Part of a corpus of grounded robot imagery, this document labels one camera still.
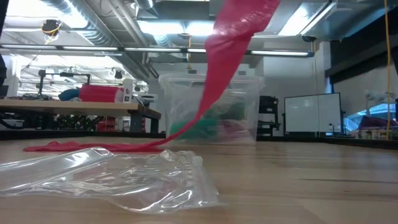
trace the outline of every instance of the red toolbox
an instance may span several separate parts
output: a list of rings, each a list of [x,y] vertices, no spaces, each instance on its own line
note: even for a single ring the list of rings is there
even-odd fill
[[[122,103],[123,88],[115,86],[83,85],[79,98],[83,102]]]

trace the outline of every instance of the blue object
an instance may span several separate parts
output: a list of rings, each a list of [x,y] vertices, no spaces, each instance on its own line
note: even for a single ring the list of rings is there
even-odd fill
[[[70,89],[70,90],[65,90],[61,94],[58,95],[60,98],[60,101],[69,101],[74,97],[79,97],[80,90],[76,89]]]

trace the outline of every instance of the wooden tabletop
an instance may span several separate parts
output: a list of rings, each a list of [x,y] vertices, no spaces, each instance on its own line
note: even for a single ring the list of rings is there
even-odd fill
[[[160,119],[159,112],[137,103],[97,103],[78,101],[0,100],[0,108],[38,111],[53,114],[130,116],[128,111],[138,111],[149,118]]]
[[[0,162],[51,153],[23,152],[54,139],[0,141]],[[75,138],[132,143],[150,139]],[[398,220],[398,151],[322,143],[258,142],[245,146],[168,146],[203,157],[228,206],[170,215],[132,213],[100,199],[0,197],[0,223],[380,223]]]

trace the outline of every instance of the plastic bag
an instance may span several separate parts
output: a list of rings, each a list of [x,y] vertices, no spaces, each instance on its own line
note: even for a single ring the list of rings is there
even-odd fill
[[[96,147],[0,165],[0,196],[100,198],[132,212],[220,205],[202,159],[190,151],[112,154]]]

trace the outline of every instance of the clear plastic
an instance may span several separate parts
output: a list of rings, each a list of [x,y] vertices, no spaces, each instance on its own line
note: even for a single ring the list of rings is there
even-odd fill
[[[112,154],[96,147],[0,165],[0,196],[100,198],[139,213],[220,205],[218,192],[190,151]]]
[[[206,75],[161,75],[165,91],[167,135],[193,120],[199,108]],[[255,145],[261,77],[234,77],[221,98],[187,132],[172,141],[183,144]]]

